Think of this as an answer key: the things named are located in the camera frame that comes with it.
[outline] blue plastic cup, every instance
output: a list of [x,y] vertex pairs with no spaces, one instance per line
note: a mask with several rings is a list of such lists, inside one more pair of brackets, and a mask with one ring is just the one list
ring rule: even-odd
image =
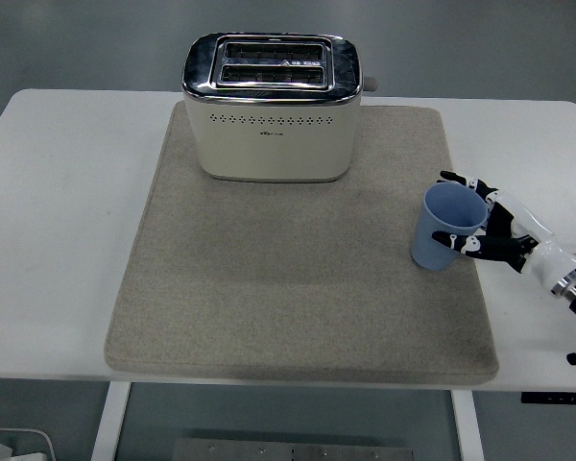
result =
[[433,240],[434,231],[473,235],[487,219],[487,206],[473,190],[456,182],[438,182],[424,193],[411,254],[431,271],[445,269],[458,255]]

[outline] cream toaster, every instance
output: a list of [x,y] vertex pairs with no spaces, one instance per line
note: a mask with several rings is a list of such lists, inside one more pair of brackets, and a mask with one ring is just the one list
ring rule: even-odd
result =
[[347,40],[203,36],[182,88],[199,164],[215,178],[329,182],[348,170],[363,73]]

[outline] gray mat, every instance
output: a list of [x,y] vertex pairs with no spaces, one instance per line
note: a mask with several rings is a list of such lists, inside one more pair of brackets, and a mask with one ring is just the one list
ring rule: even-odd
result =
[[432,109],[363,107],[336,182],[224,182],[183,103],[167,131],[113,311],[116,370],[464,385],[497,371],[473,261],[417,266],[424,190],[449,168]]

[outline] metal plate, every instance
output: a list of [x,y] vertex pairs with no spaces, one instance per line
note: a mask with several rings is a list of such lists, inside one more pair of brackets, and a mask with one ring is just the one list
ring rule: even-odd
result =
[[173,461],[413,461],[410,449],[178,439]]

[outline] robotic hand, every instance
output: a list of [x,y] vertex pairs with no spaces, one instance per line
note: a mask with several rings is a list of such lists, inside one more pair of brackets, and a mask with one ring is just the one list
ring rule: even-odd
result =
[[[455,235],[435,231],[432,237],[464,255],[504,261],[521,274],[532,274],[555,297],[565,297],[576,314],[576,254],[562,249],[554,233],[512,195],[453,172],[442,171],[440,176],[442,181],[473,189],[486,202],[489,217],[484,232]],[[576,362],[576,354],[567,359]]]

